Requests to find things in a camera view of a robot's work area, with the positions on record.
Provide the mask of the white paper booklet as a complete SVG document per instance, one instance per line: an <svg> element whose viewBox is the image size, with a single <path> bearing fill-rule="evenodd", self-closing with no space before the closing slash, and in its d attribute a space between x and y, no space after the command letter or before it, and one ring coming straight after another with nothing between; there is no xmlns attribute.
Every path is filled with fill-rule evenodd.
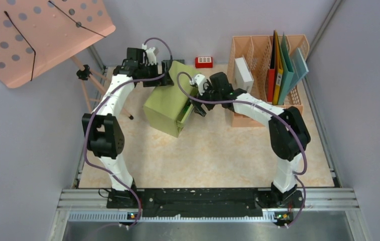
<svg viewBox="0 0 380 241"><path fill-rule="evenodd" d="M254 78L244 57L235 58L234 60L234 80L237 88L251 93Z"/></svg>

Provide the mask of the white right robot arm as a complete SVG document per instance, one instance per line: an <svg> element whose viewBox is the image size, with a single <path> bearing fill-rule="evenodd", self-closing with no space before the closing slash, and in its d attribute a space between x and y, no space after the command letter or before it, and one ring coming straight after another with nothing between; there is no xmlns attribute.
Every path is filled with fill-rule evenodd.
<svg viewBox="0 0 380 241"><path fill-rule="evenodd" d="M223 72L215 73L209 78L196 74L190 78L189 83L198 90L191 101L199 115L204 116L206 110L220 105L268 128L271 148L277 157L277 171L269 199L278 207L286 206L296 192L297 176L307 171L305 151L311 137L299 109L294 106L277 107L255 98L241 88L235 89Z"/></svg>

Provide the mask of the green metal drawer cabinet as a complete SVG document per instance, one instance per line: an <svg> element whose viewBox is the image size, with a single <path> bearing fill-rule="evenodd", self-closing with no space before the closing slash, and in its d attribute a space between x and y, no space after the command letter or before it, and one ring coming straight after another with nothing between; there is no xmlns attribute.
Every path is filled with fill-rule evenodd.
<svg viewBox="0 0 380 241"><path fill-rule="evenodd" d="M152 128L176 138L194 109L188 97L180 90L178 83L191 96L198 93L197 88L190 85L190 79L186 75L182 74L177 79L180 72L186 72L191 77L200 73L190 65L173 61L169 74L175 85L155 87L143 106L145 116ZM191 104L191 107L184 113L183 108L187 104Z"/></svg>

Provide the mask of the black green highlighter marker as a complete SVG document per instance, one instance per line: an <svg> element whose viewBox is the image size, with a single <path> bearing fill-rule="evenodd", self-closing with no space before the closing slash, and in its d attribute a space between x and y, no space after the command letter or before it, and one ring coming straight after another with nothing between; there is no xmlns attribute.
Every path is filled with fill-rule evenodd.
<svg viewBox="0 0 380 241"><path fill-rule="evenodd" d="M190 107L191 107L191 104L185 105L183 108L183 112L186 113Z"/></svg>

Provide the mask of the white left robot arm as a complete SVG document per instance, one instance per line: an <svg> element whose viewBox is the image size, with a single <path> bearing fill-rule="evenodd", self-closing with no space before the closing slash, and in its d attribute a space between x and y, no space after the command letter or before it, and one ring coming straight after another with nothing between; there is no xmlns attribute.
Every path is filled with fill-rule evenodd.
<svg viewBox="0 0 380 241"><path fill-rule="evenodd" d="M112 193L118 194L119 202L128 208L136 205L138 194L131 190L134 179L123 158L125 138L117 116L138 83L143 87L174 85L168 75L170 62L163 63L162 72L158 72L157 53L157 48L146 45L128 48L126 59L113 71L101 103L92 113L82 117L86 150L102 162L101 170L110 176Z"/></svg>

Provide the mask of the light blue hardcover book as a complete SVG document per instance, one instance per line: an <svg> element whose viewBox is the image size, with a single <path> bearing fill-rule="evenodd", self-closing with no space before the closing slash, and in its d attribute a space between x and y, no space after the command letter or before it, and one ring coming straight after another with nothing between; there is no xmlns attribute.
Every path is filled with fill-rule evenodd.
<svg viewBox="0 0 380 241"><path fill-rule="evenodd" d="M307 75L309 72L306 60L304 58L301 48L296 48L290 56L291 65L293 67L294 75L289 86L288 93L290 93L297 84Z"/></svg>

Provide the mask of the yellow plastic clip folder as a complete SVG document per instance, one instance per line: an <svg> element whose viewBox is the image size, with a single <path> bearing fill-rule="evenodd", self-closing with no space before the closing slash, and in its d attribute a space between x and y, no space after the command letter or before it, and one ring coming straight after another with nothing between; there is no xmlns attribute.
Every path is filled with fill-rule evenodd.
<svg viewBox="0 0 380 241"><path fill-rule="evenodd" d="M275 47L275 86L274 86L274 95L273 95L273 105L278 105L279 92L281 87L283 67L281 61L280 53L280 43L278 38L278 33L274 30L274 47Z"/></svg>

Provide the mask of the teal plastic folder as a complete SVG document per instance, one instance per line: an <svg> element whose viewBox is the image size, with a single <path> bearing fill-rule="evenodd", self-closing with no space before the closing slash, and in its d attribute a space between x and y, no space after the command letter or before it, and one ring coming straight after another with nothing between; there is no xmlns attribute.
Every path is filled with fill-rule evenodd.
<svg viewBox="0 0 380 241"><path fill-rule="evenodd" d="M281 87L279 92L278 105L284 105L285 98L290 91L290 84L294 76L293 66L290 60L288 39L285 34L282 35L280 43L280 57L283 69Z"/></svg>

